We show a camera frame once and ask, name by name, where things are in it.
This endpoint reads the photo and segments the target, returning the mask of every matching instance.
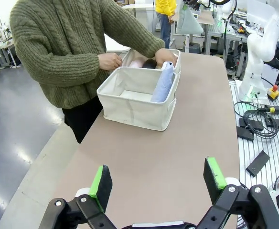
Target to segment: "screw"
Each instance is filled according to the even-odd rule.
[[[259,187],[256,187],[255,189],[254,189],[254,191],[256,192],[256,193],[260,193],[260,188]]]
[[[235,191],[236,191],[235,187],[233,186],[229,187],[229,192],[235,192]]]
[[[61,204],[62,204],[62,202],[59,201],[59,200],[58,200],[57,202],[55,202],[55,205],[56,205],[56,206],[60,206]]]

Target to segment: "cable knit sweater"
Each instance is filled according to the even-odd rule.
[[[104,33],[151,58],[164,42],[113,0],[19,0],[10,24],[16,52],[55,106],[70,109],[97,95]]]

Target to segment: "white bin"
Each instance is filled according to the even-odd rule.
[[[181,74],[181,52],[177,49],[168,49],[169,51],[171,51],[176,57],[178,57],[177,59],[177,63],[176,66],[173,69],[173,72],[176,73],[178,75],[178,77],[180,77]],[[147,57],[143,56],[142,54],[140,54],[138,51],[134,50],[134,49],[130,49],[127,54],[122,58],[122,66],[123,67],[129,67],[131,62],[134,61],[137,58],[141,58],[143,61],[148,60]]]
[[[161,70],[117,68],[97,89],[108,120],[151,130],[166,130],[176,104],[177,74],[163,103],[151,102]]]

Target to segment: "white box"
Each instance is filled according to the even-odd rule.
[[[176,73],[178,75],[178,77],[180,77],[180,74],[181,74],[181,52],[177,49],[168,49],[168,50],[171,51],[178,58],[176,66],[173,69],[173,72]],[[134,61],[137,58],[142,58],[144,61],[148,60],[148,58],[146,56],[143,56],[138,51],[136,51],[134,49],[130,49],[127,52],[127,54],[122,58],[122,66],[123,67],[129,67],[131,62]]]
[[[144,68],[117,68],[97,89],[108,120],[151,130],[166,130],[176,104],[177,74],[162,103],[151,102],[161,70]]]

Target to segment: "person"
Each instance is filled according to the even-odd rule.
[[[97,88],[122,65],[104,33],[155,59],[176,63],[164,42],[113,0],[19,0],[10,15],[16,52],[47,99],[62,108],[79,143],[102,110]]]
[[[161,39],[165,42],[165,48],[169,48],[172,17],[176,9],[176,0],[156,0],[155,11],[161,24]]]

